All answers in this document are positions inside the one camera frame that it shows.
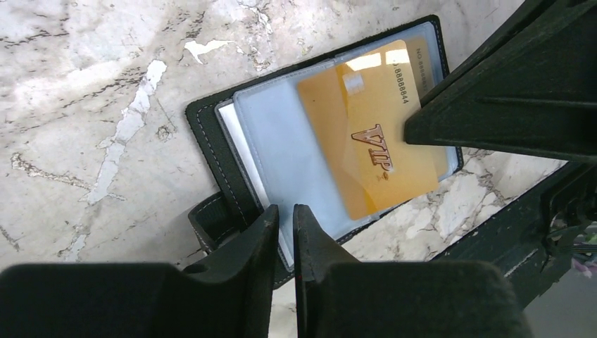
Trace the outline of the black leather card holder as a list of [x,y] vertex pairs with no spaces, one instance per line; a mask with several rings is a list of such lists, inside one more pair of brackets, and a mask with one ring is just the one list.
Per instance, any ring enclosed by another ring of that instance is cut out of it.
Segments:
[[274,286],[294,276],[292,209],[309,205],[338,243],[379,220],[383,211],[352,220],[333,184],[315,135],[302,111],[295,86],[322,70],[402,39],[422,40],[424,96],[448,74],[439,17],[366,37],[348,46],[287,66],[275,73],[190,103],[185,114],[220,190],[189,212],[201,248],[211,254],[243,232],[270,205],[279,208]]

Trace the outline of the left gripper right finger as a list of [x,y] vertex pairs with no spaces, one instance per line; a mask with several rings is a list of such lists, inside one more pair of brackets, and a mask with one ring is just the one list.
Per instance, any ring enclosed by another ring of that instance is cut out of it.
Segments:
[[361,262],[307,205],[293,212],[300,337],[530,337],[500,270],[481,261]]

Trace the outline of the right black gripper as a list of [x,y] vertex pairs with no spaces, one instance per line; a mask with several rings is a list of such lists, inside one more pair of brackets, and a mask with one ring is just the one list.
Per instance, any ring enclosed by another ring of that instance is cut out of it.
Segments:
[[523,2],[426,96],[404,139],[595,163],[596,2]]

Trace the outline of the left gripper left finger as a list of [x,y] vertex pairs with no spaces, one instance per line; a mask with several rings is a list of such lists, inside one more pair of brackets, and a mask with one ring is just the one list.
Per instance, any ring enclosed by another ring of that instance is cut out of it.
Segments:
[[22,264],[1,273],[2,337],[266,337],[279,211],[197,263]]

